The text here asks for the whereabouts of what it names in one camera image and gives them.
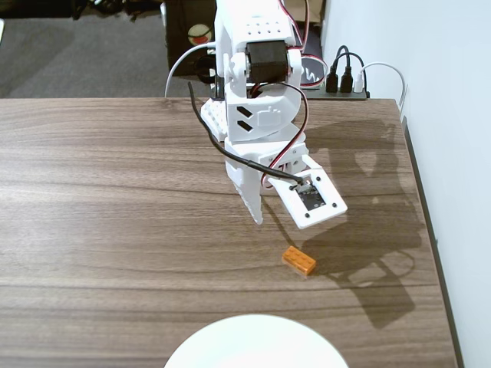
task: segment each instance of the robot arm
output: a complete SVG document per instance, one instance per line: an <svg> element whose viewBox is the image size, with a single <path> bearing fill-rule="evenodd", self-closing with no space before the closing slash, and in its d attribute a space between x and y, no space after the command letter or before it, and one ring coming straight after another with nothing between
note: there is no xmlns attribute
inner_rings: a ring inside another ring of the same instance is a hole
<svg viewBox="0 0 491 368"><path fill-rule="evenodd" d="M302 56L278 0L217 0L215 32L216 89L222 96L207 101L201 117L228 152L304 179L302 185L270 176L262 180L262 172L227 158L227 174L252 217L262 223L261 194L272 188L299 228L345 212L331 180L308 155L305 135L292 123L301 102ZM259 96L251 93L257 86Z"/></svg>

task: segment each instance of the power strip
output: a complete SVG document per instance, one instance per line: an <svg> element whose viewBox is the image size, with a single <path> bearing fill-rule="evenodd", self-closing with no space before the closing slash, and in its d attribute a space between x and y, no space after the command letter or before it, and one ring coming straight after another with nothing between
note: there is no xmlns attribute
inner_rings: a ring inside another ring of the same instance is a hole
<svg viewBox="0 0 491 368"><path fill-rule="evenodd" d="M308 100L366 100L370 98L370 93L365 90L356 94L355 92L326 92L323 87L315 89L302 89Z"/></svg>

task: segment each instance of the white plate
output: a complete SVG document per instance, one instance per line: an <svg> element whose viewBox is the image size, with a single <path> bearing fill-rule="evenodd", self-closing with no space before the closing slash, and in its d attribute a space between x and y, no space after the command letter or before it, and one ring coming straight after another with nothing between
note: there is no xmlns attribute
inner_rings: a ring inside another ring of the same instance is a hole
<svg viewBox="0 0 491 368"><path fill-rule="evenodd" d="M348 368L321 335L286 318L247 314L199 330L177 348L166 368Z"/></svg>

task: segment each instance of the wooden table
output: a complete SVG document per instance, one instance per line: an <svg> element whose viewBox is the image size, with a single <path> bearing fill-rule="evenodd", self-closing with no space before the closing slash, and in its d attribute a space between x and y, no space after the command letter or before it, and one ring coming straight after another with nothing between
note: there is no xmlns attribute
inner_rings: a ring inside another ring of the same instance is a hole
<svg viewBox="0 0 491 368"><path fill-rule="evenodd" d="M162 367L249 313L351 367L454 366L395 102L312 102L306 133L348 212L300 231L275 196L255 225L189 100L0 100L0 366Z"/></svg>

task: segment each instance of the floor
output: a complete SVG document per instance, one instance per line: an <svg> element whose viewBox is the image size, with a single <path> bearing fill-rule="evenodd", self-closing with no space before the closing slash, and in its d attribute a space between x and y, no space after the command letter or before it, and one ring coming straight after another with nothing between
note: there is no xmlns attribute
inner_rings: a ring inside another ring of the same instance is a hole
<svg viewBox="0 0 491 368"><path fill-rule="evenodd" d="M0 44L0 97L162 97L167 67L160 13L135 22L104 17L5 19ZM188 95L173 78L169 96ZM199 96L209 88L195 84Z"/></svg>

